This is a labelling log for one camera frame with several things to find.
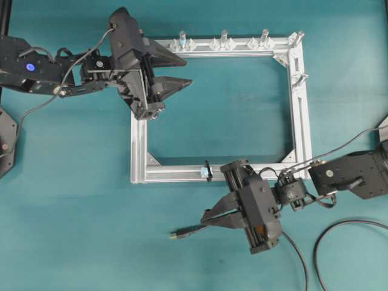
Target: teal mat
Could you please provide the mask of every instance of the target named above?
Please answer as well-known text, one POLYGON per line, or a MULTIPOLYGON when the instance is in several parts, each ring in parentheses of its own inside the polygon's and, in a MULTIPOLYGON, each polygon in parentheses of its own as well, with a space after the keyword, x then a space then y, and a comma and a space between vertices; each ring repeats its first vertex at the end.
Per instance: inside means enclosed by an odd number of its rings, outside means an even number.
MULTIPOLYGON (((388 114, 387 18, 383 0, 364 1, 27 1, 15 0, 10 35, 52 53, 98 41, 111 12, 126 6, 147 36, 287 36, 304 30, 313 152, 373 127, 388 114)), ((108 43, 102 52, 109 53, 108 43)), ((196 59, 157 69, 193 78, 150 122, 150 150, 166 163, 277 161, 292 148, 286 71, 266 58, 196 59)), ((47 96, 4 90, 16 119, 47 96)), ((252 256, 242 230, 207 229, 170 241, 228 192, 224 183, 129 183, 130 112, 115 89, 57 100, 26 120, 15 168, 0 180, 0 290, 302 290, 303 270, 285 239, 252 256)), ((364 136, 338 153, 372 149, 364 136)), ((307 182, 314 193, 312 183, 307 182)), ((327 210, 287 207, 283 229, 312 269, 318 234, 348 217, 388 222, 388 196, 338 194, 327 210)), ((323 242, 331 290, 385 290, 386 233, 347 226, 323 242)))

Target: aluminum frame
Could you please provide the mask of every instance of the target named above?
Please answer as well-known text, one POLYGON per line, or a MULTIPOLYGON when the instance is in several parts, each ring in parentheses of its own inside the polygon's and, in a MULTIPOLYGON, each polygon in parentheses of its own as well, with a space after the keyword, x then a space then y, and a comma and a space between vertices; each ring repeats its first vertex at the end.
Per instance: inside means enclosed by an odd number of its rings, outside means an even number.
MULTIPOLYGON (((270 38, 268 30, 256 38, 228 38, 223 31, 220 39, 190 39, 180 33, 180 39, 159 40, 182 58, 218 58, 243 56, 268 56, 287 69, 294 149, 279 163, 252 164, 255 171, 264 167, 275 169, 277 174, 285 168, 312 157, 309 108, 307 105, 306 79, 303 60, 303 32, 285 38, 270 38)), ((131 115, 130 181, 134 184, 150 182, 207 181, 203 165, 164 166, 148 152, 148 121, 137 120, 131 115)), ((213 181, 224 181, 222 165, 211 165, 213 181)), ((308 171, 295 174, 297 178, 310 178, 308 171)), ((272 171, 263 173, 265 179, 276 179, 272 171)))

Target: metal bolt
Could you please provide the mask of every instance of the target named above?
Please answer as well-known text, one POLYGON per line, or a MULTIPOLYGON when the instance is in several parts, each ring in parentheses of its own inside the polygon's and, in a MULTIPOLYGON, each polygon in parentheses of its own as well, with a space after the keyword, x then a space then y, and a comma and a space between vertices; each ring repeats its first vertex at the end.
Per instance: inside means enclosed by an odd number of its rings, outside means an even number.
POLYGON ((295 193, 293 193, 291 191, 287 193, 287 198, 288 199, 293 199, 294 197, 295 197, 295 193))
POLYGON ((302 31, 298 32, 298 35, 296 36, 296 38, 292 44, 292 47, 295 48, 302 41, 303 37, 304 37, 304 32, 302 32, 302 31))
POLYGON ((326 171, 326 176, 328 176, 329 178, 331 178, 332 176, 334 176, 333 171, 327 170, 327 171, 326 171))
POLYGON ((302 86, 303 83, 307 80, 308 77, 309 77, 308 74, 305 74, 305 73, 301 74, 301 76, 299 77, 297 82, 292 87, 293 88, 298 88, 298 87, 302 86))
POLYGON ((179 44, 181 47, 186 46, 186 32, 184 32, 184 30, 179 33, 179 44))
POLYGON ((267 40, 268 38, 268 35, 269 35, 269 30, 268 29, 264 29, 263 30, 263 33, 261 34, 261 38, 260 38, 260 42, 259 42, 259 46, 263 46, 265 41, 267 40))
POLYGON ((221 32, 221 47, 225 47, 227 40, 228 40, 228 31, 224 29, 221 32))

